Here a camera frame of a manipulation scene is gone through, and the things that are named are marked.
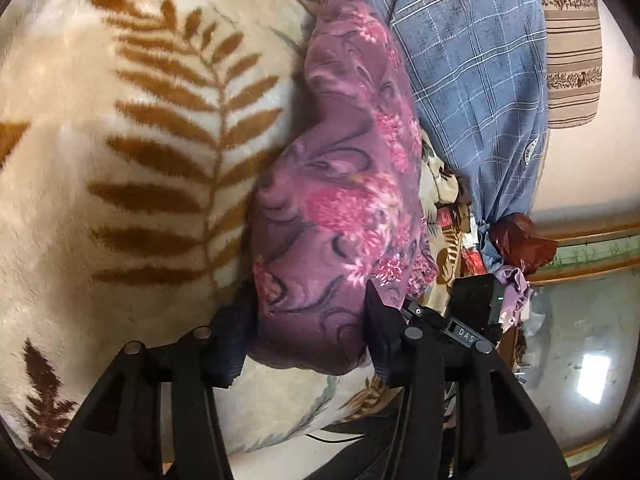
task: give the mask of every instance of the purple floral pillow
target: purple floral pillow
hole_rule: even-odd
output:
[[[422,141],[395,40],[361,0],[321,0],[305,75],[321,122],[260,182],[252,357],[341,375],[366,361],[365,284],[399,308],[434,280]]]

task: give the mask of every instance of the plaid shirt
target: plaid shirt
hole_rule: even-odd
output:
[[[527,213],[545,147],[540,0],[365,0],[404,49],[422,127],[479,222]]]

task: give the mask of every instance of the red bag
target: red bag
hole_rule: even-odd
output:
[[[504,262],[519,267],[525,275],[551,262],[558,248],[555,240],[536,236],[533,221],[523,213],[500,218],[489,229],[489,238]]]
[[[480,274],[487,274],[486,267],[482,261],[482,254],[475,247],[462,248],[462,258],[465,263],[463,270],[463,277],[467,276],[479,276]]]

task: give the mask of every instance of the striped fabric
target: striped fabric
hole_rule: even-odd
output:
[[[541,0],[545,10],[549,127],[590,122],[598,110],[602,37],[598,0]]]

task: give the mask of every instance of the brown leaf print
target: brown leaf print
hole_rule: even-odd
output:
[[[200,184],[209,183],[210,176],[193,159],[167,144],[139,137],[125,139],[117,136],[107,137],[106,142],[120,157],[150,170],[166,176],[180,176]]]
[[[177,11],[175,10],[175,5],[173,0],[165,0],[162,2],[162,6],[160,7],[160,12],[162,12],[162,16],[164,17],[164,23],[169,30],[175,30],[178,25],[178,17]]]
[[[216,111],[216,107],[207,103],[202,97],[190,92],[183,86],[174,84],[169,79],[155,77],[147,72],[133,72],[130,70],[117,70],[116,73],[120,76],[120,79],[169,104],[181,106],[194,112]]]
[[[133,286],[187,285],[205,276],[207,271],[207,269],[172,269],[152,266],[129,270],[107,269],[94,273],[94,280]]]
[[[228,209],[209,231],[209,239],[243,226],[249,215],[249,197]]]
[[[213,51],[211,55],[211,62],[213,64],[223,62],[227,57],[231,56],[236,49],[242,43],[242,38],[244,38],[244,34],[242,32],[236,32],[232,34],[226,40],[218,45],[218,47]]]
[[[118,54],[134,63],[149,68],[154,68],[163,72],[168,76],[181,78],[186,82],[200,87],[213,87],[215,83],[206,77],[201,76],[195,70],[184,65],[177,59],[169,56],[158,56],[157,54],[149,54],[144,50],[122,47],[118,49]],[[200,96],[190,96],[190,99],[200,100]]]
[[[207,28],[205,28],[202,31],[202,43],[200,44],[201,52],[203,52],[211,43],[211,37],[213,33],[216,31],[217,27],[218,27],[218,24],[216,22],[213,22],[210,25],[207,25]]]
[[[232,112],[257,103],[263,95],[276,86],[277,82],[278,77],[275,75],[260,79],[260,81],[247,86],[238,95],[229,99],[226,109]]]
[[[0,123],[0,170],[29,126],[30,123]]]
[[[37,455],[50,458],[69,425],[69,417],[76,403],[60,399],[62,383],[49,361],[30,339],[24,342],[22,358],[31,387],[35,390],[35,395],[27,396],[24,415],[29,444]]]
[[[364,389],[341,406],[351,409],[351,413],[344,419],[344,422],[358,420],[381,412],[396,398],[401,389],[388,388],[378,376],[373,376],[371,380],[366,379]]]
[[[184,25],[184,39],[189,41],[200,28],[202,22],[202,9],[194,10],[188,17]]]
[[[182,178],[198,189],[191,194],[166,182],[91,182],[88,190],[92,195],[130,214],[198,215],[203,228],[200,236],[187,236],[135,224],[97,226],[92,229],[92,235],[108,250],[135,258],[154,258],[154,262],[127,269],[103,269],[94,273],[94,280],[129,286],[181,286],[207,276],[215,292],[216,271],[246,251],[241,228],[246,224],[251,196],[249,192],[238,197],[238,202],[228,210],[219,210],[220,206],[216,209],[218,192],[255,178],[280,151],[270,148],[253,153],[223,173],[227,152],[267,132],[282,110],[259,109],[249,115],[242,114],[239,119],[236,114],[259,105],[277,85],[278,77],[249,81],[230,96],[227,94],[229,83],[249,75],[249,70],[260,60],[260,53],[239,55],[244,39],[242,32],[216,41],[216,22],[204,23],[200,8],[188,12],[183,20],[173,0],[164,0],[157,14],[142,13],[130,0],[89,1],[106,12],[105,23],[119,30],[115,37],[119,56],[135,65],[116,73],[156,100],[152,104],[118,101],[114,104],[115,110],[137,126],[151,128],[155,135],[196,144],[201,151],[204,148],[205,158],[201,160],[207,157],[210,160],[208,165],[195,162],[182,147],[156,139],[133,134],[107,136],[106,145],[116,156],[139,164],[158,177]],[[209,89],[207,97],[200,93],[201,88]],[[210,102],[212,90],[214,97]],[[219,134],[184,115],[185,110],[217,115]],[[207,189],[208,198],[200,203],[196,196],[202,196]],[[236,230],[238,233],[219,249],[218,237]],[[156,264],[158,258],[190,251],[202,252],[202,268]]]
[[[436,283],[448,285],[455,278],[460,245],[462,243],[462,232],[454,226],[448,226],[442,228],[442,235],[446,245],[436,255],[436,266],[438,267]]]
[[[123,44],[126,44],[127,46],[138,47],[143,51],[161,50],[162,52],[169,52],[171,54],[190,54],[191,53],[191,51],[188,48],[181,46],[176,41],[166,40],[165,38],[145,38],[143,36],[123,34],[121,36],[118,36],[116,40],[120,41]]]
[[[156,105],[116,102],[116,110],[139,124],[154,126],[179,139],[192,140],[210,148],[217,147],[209,132],[170,108]]]
[[[239,120],[236,126],[231,128],[223,138],[225,147],[235,148],[240,144],[255,139],[255,137],[261,136],[271,128],[273,123],[278,119],[281,111],[282,108],[265,110]]]
[[[272,148],[254,153],[239,164],[236,164],[220,178],[220,186],[228,187],[239,184],[243,180],[260,173],[260,168],[270,167],[280,155],[280,148]]]
[[[131,0],[89,0],[94,7],[101,10],[110,10],[118,14],[128,14],[134,18],[152,18],[138,9],[138,6]]]
[[[143,227],[100,228],[94,238],[108,248],[137,256],[177,256],[202,243],[197,238]]]
[[[89,192],[105,202],[133,213],[202,213],[198,201],[181,189],[156,184],[91,182]]]
[[[240,77],[250,68],[253,68],[260,60],[261,54],[251,54],[250,56],[243,57],[240,61],[232,65],[229,70],[226,71],[226,84],[233,81],[233,79]]]
[[[128,20],[127,18],[105,18],[104,22],[114,27],[123,28],[124,30],[131,30],[132,32],[159,32],[166,30],[164,23],[156,21],[145,23]]]

